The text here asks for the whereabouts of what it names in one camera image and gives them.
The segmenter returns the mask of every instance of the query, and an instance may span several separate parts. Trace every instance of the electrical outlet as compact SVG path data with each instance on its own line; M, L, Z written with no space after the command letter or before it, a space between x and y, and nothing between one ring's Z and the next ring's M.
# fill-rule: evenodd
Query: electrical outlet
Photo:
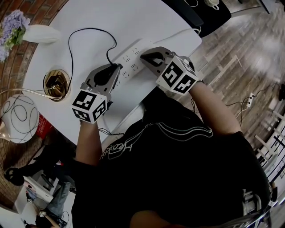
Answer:
M123 66L114 90L126 84L133 76L145 68L145 65L140 60L140 56L153 47L151 40L141 39L113 61Z
M246 103L246 106L247 106L248 108L250 108L250 106L251 106L251 104L252 104L252 102L253 102L253 96L254 96L253 93L251 93L251 94L249 95L248 101L247 101L247 103Z

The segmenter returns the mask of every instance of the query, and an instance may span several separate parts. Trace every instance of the black cable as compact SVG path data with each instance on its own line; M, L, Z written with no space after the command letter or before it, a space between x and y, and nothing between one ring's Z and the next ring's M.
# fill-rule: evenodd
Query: black cable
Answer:
M106 134L106 135L109 135L109 136L111 136L111 135L124 135L123 132L112 134L110 131L108 131L107 129L102 128L102 127L99 127L98 130L99 130L100 132Z
M244 101L245 101L246 99L248 99L248 98L250 98L250 97L247 97L247 98L245 98L245 99L243 100L243 102L242 102L242 104L241 104L241 107L240 107L240 110L241 110L241 114L240 114L240 126L241 126L241 124L242 124L242 112L243 112L242 106L243 106L243 104L244 104Z
M253 95L253 97L256 98L256 97L258 96L258 94L259 94L261 91L265 91L265 90L267 90L267 89L268 89L269 87L271 87L271 86L274 87L276 84L278 84L278 83L275 82L275 83L273 83L272 85L267 86L265 89L259 90L256 95Z
M235 105L235 104L242 104L243 102L235 102L235 103L232 103L232 104L229 104L229 105L227 105L226 104L226 106L231 106L231 105Z
M68 224L68 222L69 222L69 213L67 212L67 211L64 211L64 212L66 212L67 213L67 216L68 216L68 221L67 221L67 223L66 224Z
M69 52L70 52L70 56L71 56L71 77L70 77L70 81L69 81L69 84L68 84L68 87L67 87L66 94L68 93L69 88L70 88L70 85L71 85L71 80L72 80L72 77L73 77L73 65L74 65L74 64L73 64L73 56L72 56L72 52L71 52L71 49L70 49L70 43L69 43L70 38L71 38L71 36L72 36L74 33L77 33L77 32L82 31L82 30L88 30L88 29L91 29L91 30L98 30L98 31L101 31L101 32L105 32L105 33L109 34L109 35L113 38L113 40L114 40L114 42L115 42L115 46L109 48L109 49L107 50L107 52L106 52L107 60L109 61L109 63L110 63L111 65L113 65L113 63L112 63L111 60L109 59L108 53L109 53L110 50L114 49L114 48L117 46L117 41L116 41L115 37L113 37L113 35L112 35L111 33L107 32L106 30L100 29L100 28L82 28L82 29L79 29L79 30L74 31L74 32L69 36L69 38L68 38L68 48L69 48Z

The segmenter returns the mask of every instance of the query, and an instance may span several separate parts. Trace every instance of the purple flower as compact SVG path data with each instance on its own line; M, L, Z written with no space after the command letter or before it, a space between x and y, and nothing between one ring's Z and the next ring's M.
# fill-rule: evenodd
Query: purple flower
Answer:
M7 50L4 46L0 46L0 62L4 62L8 56L9 50Z
M30 19L18 9L4 18L0 25L0 61L5 60L13 45L21 42L29 23Z

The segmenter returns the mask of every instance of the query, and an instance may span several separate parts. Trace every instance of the leg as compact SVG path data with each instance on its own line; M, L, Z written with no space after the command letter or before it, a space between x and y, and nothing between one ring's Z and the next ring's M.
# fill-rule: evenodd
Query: leg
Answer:
M61 217L63 213L63 205L69 194L70 183L64 182L60 189L56 192L54 198L49 203L46 209L48 209L54 215Z

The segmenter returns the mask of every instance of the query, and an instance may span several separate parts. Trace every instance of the brick wall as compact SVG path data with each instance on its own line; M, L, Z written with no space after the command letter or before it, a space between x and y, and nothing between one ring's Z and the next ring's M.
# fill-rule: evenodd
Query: brick wall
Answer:
M26 17L31 19L31 24L49 25L67 1L0 0L0 21L13 10L20 9ZM25 74L36 47L37 44L26 41L13 47L6 61L0 63L0 91L22 88ZM0 107L12 94L3 94L0 97ZM20 190L20 187L15 187L4 179L4 170L10 166L21 167L27 164L40 146L41 139L37 136L23 144L15 144L0 139L0 204L12 208Z

